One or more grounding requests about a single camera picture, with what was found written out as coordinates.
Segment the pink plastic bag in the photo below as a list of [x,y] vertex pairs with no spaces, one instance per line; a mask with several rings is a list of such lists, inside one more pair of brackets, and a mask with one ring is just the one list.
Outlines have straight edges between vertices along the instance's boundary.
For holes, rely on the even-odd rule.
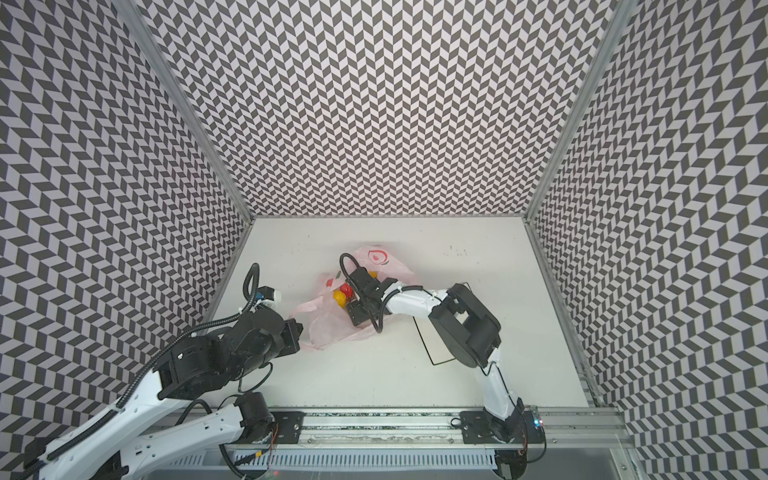
[[[362,246],[351,255],[377,280],[395,278],[405,284],[416,284],[415,274],[384,246]],[[348,308],[360,297],[339,268],[320,277],[314,295],[290,314],[303,326],[302,351],[320,351],[339,342],[363,340],[375,334],[369,320],[353,324]]]

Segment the yellow fake pear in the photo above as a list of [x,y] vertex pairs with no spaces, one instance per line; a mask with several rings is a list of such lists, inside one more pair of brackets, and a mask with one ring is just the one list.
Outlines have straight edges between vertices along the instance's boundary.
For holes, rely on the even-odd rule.
[[345,293],[343,293],[340,290],[335,290],[333,292],[333,299],[338,304],[340,308],[344,308],[347,304],[347,296]]

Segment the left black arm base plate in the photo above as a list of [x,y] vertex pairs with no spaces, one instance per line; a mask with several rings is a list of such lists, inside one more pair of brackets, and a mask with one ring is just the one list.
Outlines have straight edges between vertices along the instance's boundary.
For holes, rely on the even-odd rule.
[[246,419],[238,444],[297,444],[306,414],[299,410],[277,411]]

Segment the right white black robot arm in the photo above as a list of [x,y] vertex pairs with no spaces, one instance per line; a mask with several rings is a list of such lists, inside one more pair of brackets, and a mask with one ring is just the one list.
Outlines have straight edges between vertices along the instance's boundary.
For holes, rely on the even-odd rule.
[[429,290],[395,278],[379,280],[364,267],[343,276],[354,293],[346,310],[355,326],[369,322],[381,333],[387,315],[427,318],[452,357],[475,371],[493,437],[509,443],[527,435],[524,402],[500,367],[501,324],[469,287]]

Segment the red fake apple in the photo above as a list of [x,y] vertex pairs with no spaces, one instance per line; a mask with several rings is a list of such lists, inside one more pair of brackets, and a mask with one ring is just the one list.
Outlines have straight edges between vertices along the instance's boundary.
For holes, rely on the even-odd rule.
[[353,298],[355,297],[355,292],[354,292],[353,288],[352,288],[350,285],[348,285],[347,283],[344,283],[344,284],[342,284],[342,285],[340,286],[339,290],[340,290],[342,293],[344,293],[344,294],[345,294],[345,296],[346,296],[348,299],[353,299]]

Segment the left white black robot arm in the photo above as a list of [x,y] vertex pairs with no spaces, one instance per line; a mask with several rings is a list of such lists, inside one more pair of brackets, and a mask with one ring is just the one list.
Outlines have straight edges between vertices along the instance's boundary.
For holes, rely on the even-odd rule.
[[256,389],[233,404],[155,433],[180,410],[188,416],[204,394],[240,381],[300,349],[302,324],[270,308],[239,316],[231,328],[186,336],[169,347],[117,402],[58,438],[31,442],[23,479],[140,479],[202,449],[277,440],[279,423]]

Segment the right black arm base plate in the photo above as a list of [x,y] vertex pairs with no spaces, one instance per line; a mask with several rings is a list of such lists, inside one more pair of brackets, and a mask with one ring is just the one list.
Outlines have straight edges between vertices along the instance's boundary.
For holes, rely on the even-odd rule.
[[525,410],[514,426],[484,410],[461,411],[451,420],[451,426],[460,430],[464,444],[543,445],[546,442],[543,421],[530,410]]

